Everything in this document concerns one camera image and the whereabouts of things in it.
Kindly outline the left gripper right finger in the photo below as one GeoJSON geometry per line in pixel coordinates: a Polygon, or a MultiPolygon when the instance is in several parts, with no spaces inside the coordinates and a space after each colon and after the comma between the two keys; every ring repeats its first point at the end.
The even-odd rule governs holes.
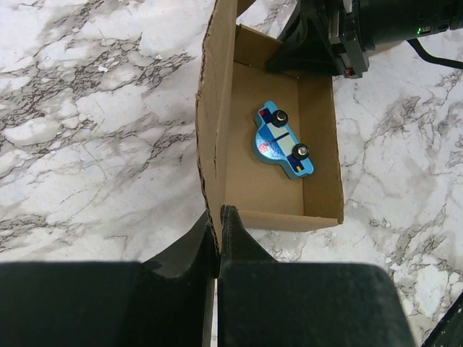
{"type": "Polygon", "coordinates": [[[263,284],[259,267],[276,263],[243,226],[238,209],[221,208],[222,249],[218,273],[218,345],[255,346],[254,330],[263,326],[263,284]]]}

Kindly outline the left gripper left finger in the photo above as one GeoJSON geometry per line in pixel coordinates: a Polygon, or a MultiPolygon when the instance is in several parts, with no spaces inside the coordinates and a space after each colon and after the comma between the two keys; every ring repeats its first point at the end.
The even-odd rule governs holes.
{"type": "Polygon", "coordinates": [[[168,346],[209,346],[218,256],[208,215],[143,265],[155,279],[152,316],[162,339],[168,346]]]}

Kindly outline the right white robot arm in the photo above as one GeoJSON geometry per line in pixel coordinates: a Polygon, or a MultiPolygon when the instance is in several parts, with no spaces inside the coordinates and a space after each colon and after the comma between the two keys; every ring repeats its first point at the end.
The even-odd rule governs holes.
{"type": "Polygon", "coordinates": [[[266,69],[361,78],[369,68],[369,52],[401,41],[428,63],[461,69],[460,61],[432,56],[419,42],[460,29],[461,1],[298,1],[266,69]]]}

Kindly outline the cardboard box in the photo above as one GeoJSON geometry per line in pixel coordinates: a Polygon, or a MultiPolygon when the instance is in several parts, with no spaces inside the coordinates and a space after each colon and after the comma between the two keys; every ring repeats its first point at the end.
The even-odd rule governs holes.
{"type": "Polygon", "coordinates": [[[344,197],[329,76],[270,73],[280,43],[237,24],[249,1],[216,1],[196,100],[198,170],[216,246],[228,206],[248,228],[340,225],[344,197]]]}

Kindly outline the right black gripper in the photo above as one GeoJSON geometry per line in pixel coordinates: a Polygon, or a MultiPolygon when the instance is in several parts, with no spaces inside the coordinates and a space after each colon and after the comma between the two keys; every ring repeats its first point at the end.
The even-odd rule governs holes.
{"type": "Polygon", "coordinates": [[[316,17],[291,17],[266,70],[361,78],[370,63],[360,34],[359,5],[359,1],[316,1],[316,17]]]}

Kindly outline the small blue toy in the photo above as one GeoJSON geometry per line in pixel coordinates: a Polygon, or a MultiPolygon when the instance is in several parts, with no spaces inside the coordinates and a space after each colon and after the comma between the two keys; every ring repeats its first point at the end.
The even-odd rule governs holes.
{"type": "Polygon", "coordinates": [[[286,111],[266,101],[256,113],[254,122],[257,130],[252,151],[259,161],[281,166],[290,179],[304,178],[314,172],[308,147],[292,131],[286,111]]]}

